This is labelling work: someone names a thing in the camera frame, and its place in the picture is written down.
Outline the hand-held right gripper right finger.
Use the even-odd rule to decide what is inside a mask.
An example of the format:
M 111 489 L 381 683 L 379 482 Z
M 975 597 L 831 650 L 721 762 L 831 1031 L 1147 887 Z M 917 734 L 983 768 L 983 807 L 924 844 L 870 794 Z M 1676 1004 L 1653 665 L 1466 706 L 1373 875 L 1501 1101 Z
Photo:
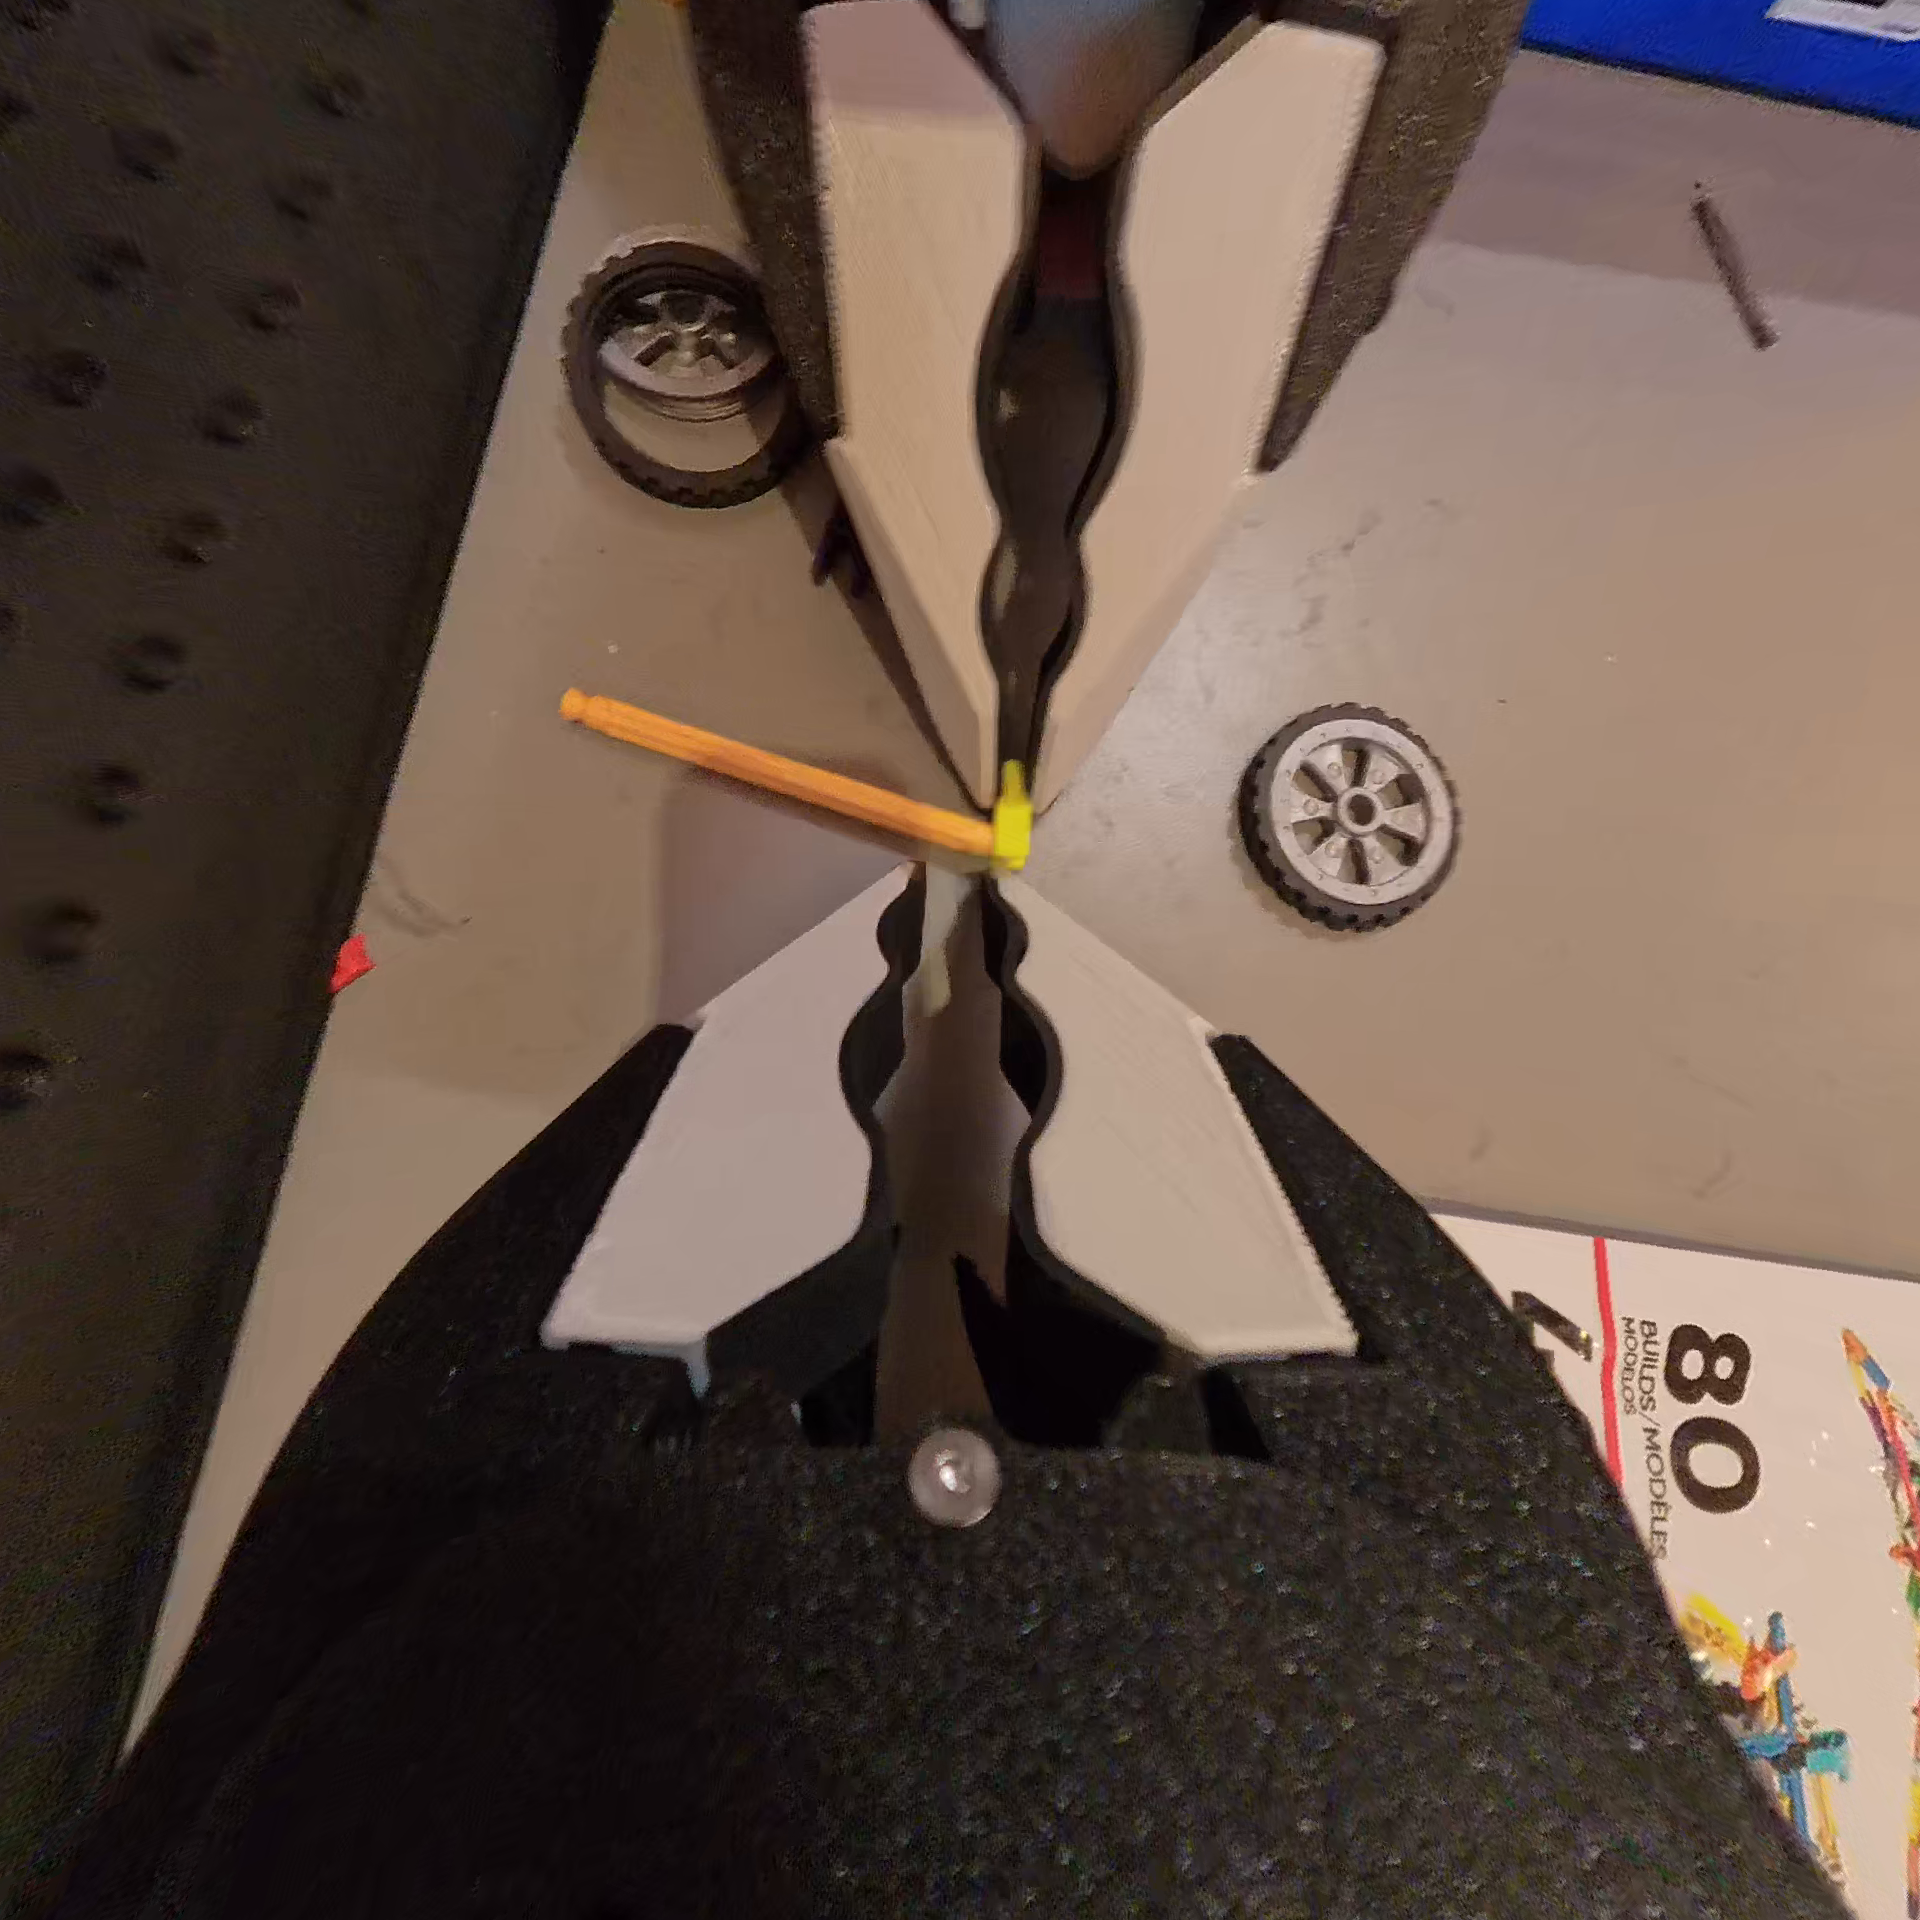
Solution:
M 986 887 L 1016 1221 L 1044 1272 L 1200 1365 L 1358 1356 L 1215 1055 L 1215 1029 L 1038 887 Z

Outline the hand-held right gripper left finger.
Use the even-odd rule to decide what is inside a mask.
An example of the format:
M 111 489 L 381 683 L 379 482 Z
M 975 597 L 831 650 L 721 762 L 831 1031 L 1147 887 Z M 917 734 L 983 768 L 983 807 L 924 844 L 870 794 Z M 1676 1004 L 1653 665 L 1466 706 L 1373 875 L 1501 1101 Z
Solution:
M 922 867 L 900 862 L 713 997 L 620 1172 L 543 1344 L 685 1365 L 693 1393 L 818 1393 L 883 1327 Z

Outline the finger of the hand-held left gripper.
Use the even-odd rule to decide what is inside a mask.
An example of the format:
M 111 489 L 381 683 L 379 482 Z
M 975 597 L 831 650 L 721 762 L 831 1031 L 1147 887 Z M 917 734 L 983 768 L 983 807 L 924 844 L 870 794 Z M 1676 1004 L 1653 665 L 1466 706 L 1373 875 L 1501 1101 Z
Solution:
M 922 0 L 807 11 L 803 74 L 836 349 L 831 476 L 962 794 L 995 803 L 983 589 L 1002 504 L 983 357 L 1030 241 L 1030 130 Z
M 1117 438 L 1076 529 L 1082 597 L 1044 695 L 1048 813 L 1185 619 L 1258 472 L 1380 43 L 1242 25 L 1143 117 L 1110 227 Z

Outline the orange plastic rod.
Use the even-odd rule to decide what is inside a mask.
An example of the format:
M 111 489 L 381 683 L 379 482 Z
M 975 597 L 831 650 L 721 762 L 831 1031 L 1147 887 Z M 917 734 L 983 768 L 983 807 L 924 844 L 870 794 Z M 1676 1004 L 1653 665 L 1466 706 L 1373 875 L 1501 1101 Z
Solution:
M 768 755 L 753 750 L 745 742 L 690 728 L 690 722 L 668 722 L 661 713 L 620 701 L 620 698 L 595 698 L 582 691 L 562 695 L 562 722 L 610 734 L 620 744 L 636 744 L 646 755 L 690 762 L 696 773 L 715 773 L 731 784 L 745 784 L 753 794 L 782 797 L 782 803 L 803 803 L 818 813 L 831 813 L 839 823 L 883 829 L 891 841 L 922 844 L 922 851 L 937 851 L 937 852 L 962 852 L 962 859 L 989 859 L 989 818 L 962 818 L 948 807 L 928 807 L 917 797 L 900 797 L 891 790 L 851 778 L 851 773 L 831 773 L 820 762 L 803 762 L 786 755 Z

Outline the dark grey thin rod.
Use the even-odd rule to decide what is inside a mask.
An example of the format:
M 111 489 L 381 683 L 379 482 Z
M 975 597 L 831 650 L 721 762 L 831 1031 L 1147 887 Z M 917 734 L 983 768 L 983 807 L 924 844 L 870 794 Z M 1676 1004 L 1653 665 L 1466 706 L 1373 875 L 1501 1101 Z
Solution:
M 1712 272 L 1715 272 L 1715 282 L 1721 282 L 1721 291 L 1732 300 L 1750 349 L 1774 349 L 1777 346 L 1777 321 L 1771 312 L 1771 297 L 1763 297 L 1763 286 L 1757 280 L 1757 265 L 1750 265 L 1721 198 L 1702 180 L 1691 193 L 1691 215 L 1699 227 L 1699 241 L 1702 241 L 1702 252 L 1712 261 Z

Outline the grey toy wheel black tire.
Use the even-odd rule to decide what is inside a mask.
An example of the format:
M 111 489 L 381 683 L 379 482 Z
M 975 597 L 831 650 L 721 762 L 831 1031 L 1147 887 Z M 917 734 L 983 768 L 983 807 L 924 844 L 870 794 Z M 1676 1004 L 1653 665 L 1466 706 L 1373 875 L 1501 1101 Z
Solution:
M 1249 755 L 1234 829 L 1294 915 L 1332 936 L 1373 936 L 1452 878 L 1463 803 L 1443 760 L 1402 715 L 1320 701 Z

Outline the blue plastic bin white tag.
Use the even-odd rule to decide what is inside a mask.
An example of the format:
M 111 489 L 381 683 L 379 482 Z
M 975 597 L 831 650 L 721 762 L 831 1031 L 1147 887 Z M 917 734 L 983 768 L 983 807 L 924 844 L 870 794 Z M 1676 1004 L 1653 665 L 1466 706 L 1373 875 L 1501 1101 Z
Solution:
M 1920 123 L 1912 0 L 1535 0 L 1521 43 L 1709 90 Z

